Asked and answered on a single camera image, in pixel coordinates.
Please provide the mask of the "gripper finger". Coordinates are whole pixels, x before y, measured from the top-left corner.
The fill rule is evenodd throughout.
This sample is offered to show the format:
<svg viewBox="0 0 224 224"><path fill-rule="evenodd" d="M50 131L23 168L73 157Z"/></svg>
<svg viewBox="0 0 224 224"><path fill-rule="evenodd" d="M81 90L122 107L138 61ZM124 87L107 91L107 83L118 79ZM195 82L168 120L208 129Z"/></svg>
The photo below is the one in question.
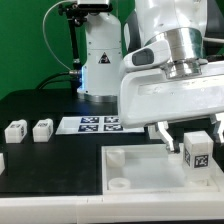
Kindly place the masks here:
<svg viewBox="0 0 224 224"><path fill-rule="evenodd" d="M155 124L155 130L156 133L159 135L160 139L165 143L166 149L170 153L179 153L180 152L180 146L177 141L175 141L171 135L168 133L168 122L157 122Z"/></svg>
<svg viewBox="0 0 224 224"><path fill-rule="evenodd" d="M224 112L213 114L210 120L214 124L213 134L216 142L224 144Z"/></svg>

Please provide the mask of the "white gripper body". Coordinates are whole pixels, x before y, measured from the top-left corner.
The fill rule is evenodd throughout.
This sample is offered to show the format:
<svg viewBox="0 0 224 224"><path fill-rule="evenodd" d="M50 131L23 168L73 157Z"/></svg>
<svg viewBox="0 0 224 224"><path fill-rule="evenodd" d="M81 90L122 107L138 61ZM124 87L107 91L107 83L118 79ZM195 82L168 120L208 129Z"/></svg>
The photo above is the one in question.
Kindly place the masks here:
<svg viewBox="0 0 224 224"><path fill-rule="evenodd" d="M161 69L127 74L120 87L118 116L124 128L176 122L224 112L224 62L201 66L199 76L167 79Z"/></svg>

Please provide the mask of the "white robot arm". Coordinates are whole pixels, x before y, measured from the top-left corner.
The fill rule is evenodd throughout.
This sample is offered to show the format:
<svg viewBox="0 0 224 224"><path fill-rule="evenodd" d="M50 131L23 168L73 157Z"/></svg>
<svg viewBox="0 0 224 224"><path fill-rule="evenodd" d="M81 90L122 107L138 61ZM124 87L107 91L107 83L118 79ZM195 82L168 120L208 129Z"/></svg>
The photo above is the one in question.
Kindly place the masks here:
<svg viewBox="0 0 224 224"><path fill-rule="evenodd" d="M135 0L121 26L110 0L78 0L88 12L81 92L118 98L125 128L153 125L169 149L169 123L208 117L224 143L224 60L205 57L224 28L216 0Z"/></svg>

